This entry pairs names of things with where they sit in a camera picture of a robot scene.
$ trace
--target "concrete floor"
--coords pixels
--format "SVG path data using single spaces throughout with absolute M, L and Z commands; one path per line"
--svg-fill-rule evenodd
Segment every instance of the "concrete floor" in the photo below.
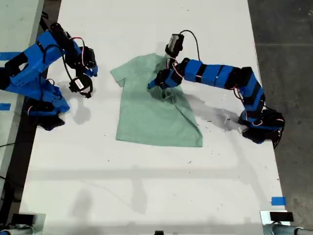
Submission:
M 44 10 L 52 21 L 58 17 L 60 2 L 45 0 Z M 267 105 L 282 112 L 287 122 L 275 150 L 287 209 L 293 212 L 296 226 L 313 229 L 313 0 L 248 3 Z M 9 171 L 23 184 L 30 156 L 20 156 L 16 150 Z M 22 172 L 20 179 L 17 172 Z

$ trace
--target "t-shirt sleeve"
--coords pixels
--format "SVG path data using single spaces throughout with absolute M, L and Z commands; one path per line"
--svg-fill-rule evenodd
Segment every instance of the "t-shirt sleeve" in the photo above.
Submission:
M 127 78 L 131 78 L 134 73 L 134 65 L 136 58 L 130 60 L 129 62 L 111 70 L 111 74 L 114 77 L 115 81 L 123 87 L 125 84 L 125 80 Z

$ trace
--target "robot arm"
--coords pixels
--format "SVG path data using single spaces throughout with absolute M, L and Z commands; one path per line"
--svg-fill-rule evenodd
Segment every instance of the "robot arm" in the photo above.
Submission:
M 36 116 L 37 119 L 39 117 L 38 124 L 46 130 L 51 130 L 64 124 L 57 116 L 68 111 L 69 106 L 60 89 L 42 78 L 42 73 L 62 57 L 70 78 L 69 89 L 90 98 L 91 77 L 97 76 L 98 66 L 93 50 L 86 47 L 84 41 L 84 46 L 78 47 L 74 41 L 76 38 L 72 38 L 58 23 L 52 24 L 48 29 L 41 19 L 41 26 L 45 26 L 46 30 L 37 38 L 34 45 L 19 54 L 10 53 L 14 57 L 0 69 L 0 89 L 25 95 L 28 115 Z M 70 76 L 66 64 L 76 70 L 75 78 Z
M 174 35 L 166 46 L 170 55 L 167 61 L 168 69 L 158 73 L 156 79 L 148 84 L 148 89 L 159 86 L 162 89 L 173 88 L 185 79 L 191 82 L 203 83 L 208 86 L 237 91 L 235 95 L 242 101 L 245 110 L 241 113 L 238 123 L 248 128 L 243 136 L 262 143 L 266 139 L 273 142 L 274 147 L 280 141 L 284 131 L 285 120 L 282 114 L 273 109 L 263 109 L 265 95 L 260 83 L 257 81 L 252 68 L 237 68 L 228 65 L 205 65 L 199 60 L 185 58 L 180 64 L 175 63 L 178 52 L 182 50 L 182 39 Z

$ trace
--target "cloth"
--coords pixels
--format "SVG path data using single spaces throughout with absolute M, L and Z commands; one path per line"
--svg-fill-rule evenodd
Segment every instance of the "cloth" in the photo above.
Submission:
M 123 87 L 116 139 L 158 146 L 202 147 L 202 134 L 180 87 L 147 85 L 165 69 L 166 58 L 138 56 L 111 71 Z

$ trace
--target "white table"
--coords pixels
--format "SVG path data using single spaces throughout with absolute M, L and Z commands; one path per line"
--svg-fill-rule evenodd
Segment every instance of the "white table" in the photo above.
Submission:
M 263 234 L 262 210 L 281 196 L 271 142 L 254 144 L 236 121 L 232 92 L 183 82 L 203 148 L 116 141 L 122 89 L 110 70 L 143 54 L 164 55 L 172 33 L 192 30 L 206 64 L 251 66 L 257 57 L 246 0 L 62 1 L 59 23 L 94 49 L 91 99 L 72 94 L 61 60 L 49 68 L 71 110 L 38 129 L 21 212 L 45 214 L 44 234 Z M 196 58 L 185 35 L 184 57 Z
M 0 53 L 24 51 L 35 43 L 43 0 L 1 0 Z M 14 143 L 20 124 L 23 95 L 0 90 L 0 103 L 10 103 L 9 111 L 0 111 L 0 145 Z M 14 146 L 0 148 L 0 175 L 5 177 Z M 0 195 L 4 180 L 0 179 Z

